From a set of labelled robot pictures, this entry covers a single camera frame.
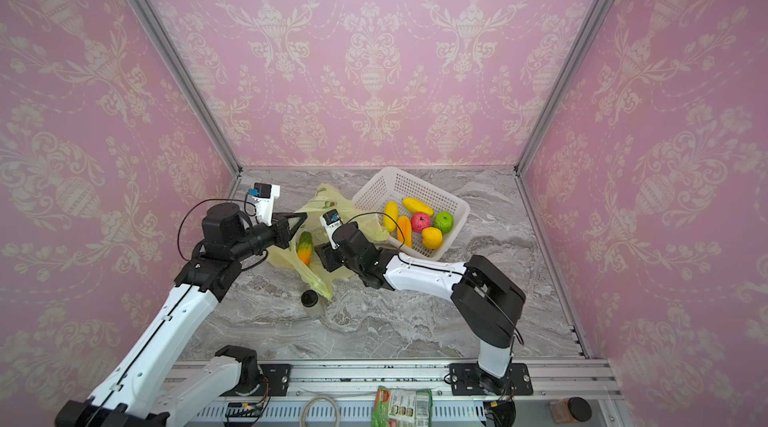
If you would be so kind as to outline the green orange mango fruit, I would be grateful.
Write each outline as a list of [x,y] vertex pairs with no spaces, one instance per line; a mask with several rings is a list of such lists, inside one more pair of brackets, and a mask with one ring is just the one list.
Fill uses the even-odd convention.
[[309,266],[314,250],[313,236],[309,231],[304,231],[299,237],[296,245],[296,255],[300,262]]

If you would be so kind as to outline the yellow lemon fruit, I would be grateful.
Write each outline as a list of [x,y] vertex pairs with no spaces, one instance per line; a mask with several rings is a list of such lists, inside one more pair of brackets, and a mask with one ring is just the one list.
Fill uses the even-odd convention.
[[399,207],[396,202],[390,201],[386,204],[382,217],[383,226],[390,232],[395,232],[399,218]]

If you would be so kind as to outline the yellow plastic bag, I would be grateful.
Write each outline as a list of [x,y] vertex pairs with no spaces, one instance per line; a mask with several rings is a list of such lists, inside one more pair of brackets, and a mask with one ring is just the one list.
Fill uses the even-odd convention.
[[297,255],[298,242],[304,232],[312,235],[313,246],[318,247],[329,241],[328,236],[321,225],[321,217],[329,210],[336,209],[344,222],[356,216],[355,222],[362,233],[374,244],[384,243],[390,233],[380,223],[378,214],[364,215],[364,210],[354,206],[351,200],[346,199],[341,192],[327,183],[322,183],[316,189],[315,195],[303,206],[295,209],[297,213],[306,213],[307,221],[299,228],[297,235],[290,241],[287,250],[278,247],[270,247],[267,262],[277,268],[297,273],[308,287],[320,296],[331,299],[333,296],[332,282],[337,279],[347,279],[353,275],[345,267],[341,267],[329,273],[322,266],[319,256],[313,252],[309,264],[302,262]]

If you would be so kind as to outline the pink red round fruit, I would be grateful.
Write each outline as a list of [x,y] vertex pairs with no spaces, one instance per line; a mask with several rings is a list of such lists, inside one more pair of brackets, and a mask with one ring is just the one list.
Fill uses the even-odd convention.
[[411,216],[411,229],[413,233],[422,233],[431,227],[431,217],[424,212],[416,212]]

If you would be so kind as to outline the yellow banana fruit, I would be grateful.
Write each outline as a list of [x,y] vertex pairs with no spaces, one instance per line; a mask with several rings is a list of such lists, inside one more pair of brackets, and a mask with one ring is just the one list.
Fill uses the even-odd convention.
[[407,197],[402,200],[402,204],[406,210],[413,214],[416,212],[424,212],[430,217],[434,215],[434,209],[418,199]]

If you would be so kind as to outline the orange round fruit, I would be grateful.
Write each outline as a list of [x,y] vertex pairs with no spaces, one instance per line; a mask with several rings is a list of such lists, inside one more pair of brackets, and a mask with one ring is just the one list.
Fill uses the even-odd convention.
[[436,227],[428,227],[421,232],[421,242],[426,249],[437,250],[443,245],[443,241],[443,232]]

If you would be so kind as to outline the green apple fruit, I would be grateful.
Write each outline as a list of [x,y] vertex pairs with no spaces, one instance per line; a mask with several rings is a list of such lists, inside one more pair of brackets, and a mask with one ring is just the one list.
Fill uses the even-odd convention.
[[440,230],[443,235],[447,235],[453,230],[454,217],[447,211],[438,212],[432,219],[432,226]]

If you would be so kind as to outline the orange papaya fruit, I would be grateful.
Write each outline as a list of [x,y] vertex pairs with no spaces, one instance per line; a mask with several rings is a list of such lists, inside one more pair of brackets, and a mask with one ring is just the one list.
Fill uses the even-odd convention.
[[404,247],[411,248],[413,232],[411,219],[409,217],[400,216],[397,219],[396,232],[398,242]]

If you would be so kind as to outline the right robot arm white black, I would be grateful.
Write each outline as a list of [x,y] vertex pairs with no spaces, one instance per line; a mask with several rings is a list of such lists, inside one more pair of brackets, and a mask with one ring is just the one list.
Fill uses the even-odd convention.
[[512,391],[509,370],[514,343],[522,339],[517,324],[526,294],[496,265],[480,255],[463,263],[414,258],[375,245],[355,222],[331,229],[329,238],[314,248],[326,271],[344,267],[370,288],[418,292],[451,302],[479,339],[479,384],[492,394]]

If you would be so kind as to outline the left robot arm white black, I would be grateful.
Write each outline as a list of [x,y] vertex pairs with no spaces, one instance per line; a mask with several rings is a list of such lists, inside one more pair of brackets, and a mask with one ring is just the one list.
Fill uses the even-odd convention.
[[254,350],[227,345],[180,385],[161,388],[187,343],[224,299],[244,260],[286,249],[306,222],[304,213],[278,213],[253,224],[232,202],[211,207],[203,239],[174,280],[158,314],[119,365],[82,401],[69,400],[57,426],[184,426],[216,398],[269,393]]

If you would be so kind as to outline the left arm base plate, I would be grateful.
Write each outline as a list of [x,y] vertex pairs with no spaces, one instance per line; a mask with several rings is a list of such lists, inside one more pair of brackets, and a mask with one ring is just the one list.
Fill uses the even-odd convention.
[[222,397],[285,397],[292,365],[288,363],[245,364],[239,382]]

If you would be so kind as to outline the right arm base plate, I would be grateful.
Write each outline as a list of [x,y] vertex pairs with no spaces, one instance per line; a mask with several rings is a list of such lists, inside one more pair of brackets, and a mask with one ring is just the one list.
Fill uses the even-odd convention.
[[476,363],[452,363],[443,381],[454,396],[514,397],[531,396],[534,392],[528,367],[522,363],[511,363],[501,378],[491,376]]

